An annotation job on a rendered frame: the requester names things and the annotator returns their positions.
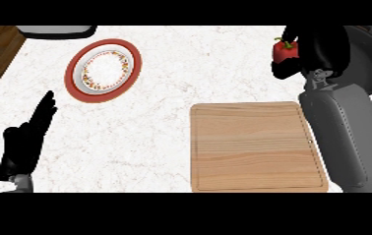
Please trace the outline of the red bell pepper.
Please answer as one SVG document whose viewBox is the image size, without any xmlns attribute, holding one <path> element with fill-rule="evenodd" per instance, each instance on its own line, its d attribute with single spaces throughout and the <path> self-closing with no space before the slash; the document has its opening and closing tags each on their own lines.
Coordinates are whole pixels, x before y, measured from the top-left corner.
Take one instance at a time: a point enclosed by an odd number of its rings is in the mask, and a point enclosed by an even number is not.
<svg viewBox="0 0 372 235">
<path fill-rule="evenodd" d="M 296 41 L 289 42 L 281 37 L 277 37 L 275 40 L 274 62 L 280 64 L 286 59 L 299 57 L 299 43 Z"/>
</svg>

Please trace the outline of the grey appliance with black rim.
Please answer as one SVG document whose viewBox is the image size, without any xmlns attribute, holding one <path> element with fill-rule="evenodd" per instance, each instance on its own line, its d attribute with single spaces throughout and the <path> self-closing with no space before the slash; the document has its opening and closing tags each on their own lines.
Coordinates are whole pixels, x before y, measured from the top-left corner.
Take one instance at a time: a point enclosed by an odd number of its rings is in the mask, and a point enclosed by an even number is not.
<svg viewBox="0 0 372 235">
<path fill-rule="evenodd" d="M 77 39 L 95 34 L 97 26 L 18 26 L 20 33 L 33 39 Z"/>
</svg>

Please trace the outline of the white floral-rimmed plate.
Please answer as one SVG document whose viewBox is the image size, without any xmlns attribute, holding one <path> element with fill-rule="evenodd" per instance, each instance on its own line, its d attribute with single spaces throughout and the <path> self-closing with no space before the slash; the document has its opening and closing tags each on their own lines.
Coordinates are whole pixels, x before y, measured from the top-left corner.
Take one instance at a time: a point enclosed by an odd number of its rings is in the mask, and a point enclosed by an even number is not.
<svg viewBox="0 0 372 235">
<path fill-rule="evenodd" d="M 120 44 L 104 44 L 89 50 L 77 61 L 73 81 L 88 94 L 114 91 L 129 80 L 135 70 L 135 56 Z"/>
</svg>

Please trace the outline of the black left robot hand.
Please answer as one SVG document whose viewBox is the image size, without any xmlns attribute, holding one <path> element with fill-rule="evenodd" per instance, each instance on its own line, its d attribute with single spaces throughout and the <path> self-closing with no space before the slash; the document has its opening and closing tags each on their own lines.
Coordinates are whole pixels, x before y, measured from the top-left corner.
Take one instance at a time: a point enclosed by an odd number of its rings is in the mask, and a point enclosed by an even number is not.
<svg viewBox="0 0 372 235">
<path fill-rule="evenodd" d="M 20 127 L 10 127 L 5 130 L 0 181 L 10 181 L 20 174 L 33 174 L 41 160 L 45 136 L 55 112 L 54 92 L 49 91 L 39 103 L 30 121 Z"/>
</svg>

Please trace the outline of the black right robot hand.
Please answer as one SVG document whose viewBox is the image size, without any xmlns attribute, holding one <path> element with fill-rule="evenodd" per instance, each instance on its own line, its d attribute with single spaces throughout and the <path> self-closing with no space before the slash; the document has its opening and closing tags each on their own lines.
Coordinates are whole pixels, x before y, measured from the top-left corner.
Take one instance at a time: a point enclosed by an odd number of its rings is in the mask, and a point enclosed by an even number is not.
<svg viewBox="0 0 372 235">
<path fill-rule="evenodd" d="M 299 43 L 299 57 L 286 59 L 280 64 L 272 60 L 274 76 L 286 80 L 297 73 L 305 76 L 315 70 L 331 71 L 331 77 L 339 78 L 351 63 L 351 42 L 345 26 L 300 26 L 286 27 L 286 41 Z"/>
</svg>

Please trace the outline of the round red placemat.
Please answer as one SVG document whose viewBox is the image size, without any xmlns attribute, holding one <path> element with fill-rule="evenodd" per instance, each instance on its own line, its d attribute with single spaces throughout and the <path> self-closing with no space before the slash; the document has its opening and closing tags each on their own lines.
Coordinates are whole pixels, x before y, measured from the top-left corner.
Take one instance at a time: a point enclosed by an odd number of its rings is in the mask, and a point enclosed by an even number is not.
<svg viewBox="0 0 372 235">
<path fill-rule="evenodd" d="M 110 91 L 89 92 L 83 87 L 83 82 L 77 79 L 77 73 L 82 71 L 82 64 L 89 60 L 101 50 L 120 50 L 131 57 L 132 73 L 128 79 L 110 89 Z M 66 70 L 64 83 L 72 96 L 86 103 L 103 103 L 116 99 L 134 86 L 141 76 L 141 52 L 137 46 L 126 40 L 110 38 L 89 44 L 75 55 Z"/>
</svg>

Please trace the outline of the wooden cutting board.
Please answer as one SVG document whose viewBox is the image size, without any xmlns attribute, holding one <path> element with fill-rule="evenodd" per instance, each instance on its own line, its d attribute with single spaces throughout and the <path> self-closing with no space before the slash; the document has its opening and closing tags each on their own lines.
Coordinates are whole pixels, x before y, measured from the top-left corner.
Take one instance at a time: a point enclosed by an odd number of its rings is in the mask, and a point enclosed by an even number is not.
<svg viewBox="0 0 372 235">
<path fill-rule="evenodd" d="M 193 106 L 191 178 L 193 190 L 200 193 L 328 190 L 299 103 Z"/>
</svg>

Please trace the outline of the brown wooden panel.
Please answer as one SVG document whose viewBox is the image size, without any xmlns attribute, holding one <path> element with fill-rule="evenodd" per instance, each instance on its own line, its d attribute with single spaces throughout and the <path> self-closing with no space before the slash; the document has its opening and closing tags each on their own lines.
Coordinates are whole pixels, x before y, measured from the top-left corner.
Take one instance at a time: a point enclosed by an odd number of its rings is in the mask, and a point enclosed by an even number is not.
<svg viewBox="0 0 372 235">
<path fill-rule="evenodd" d="M 20 52 L 27 38 L 15 26 L 0 26 L 0 78 Z"/>
</svg>

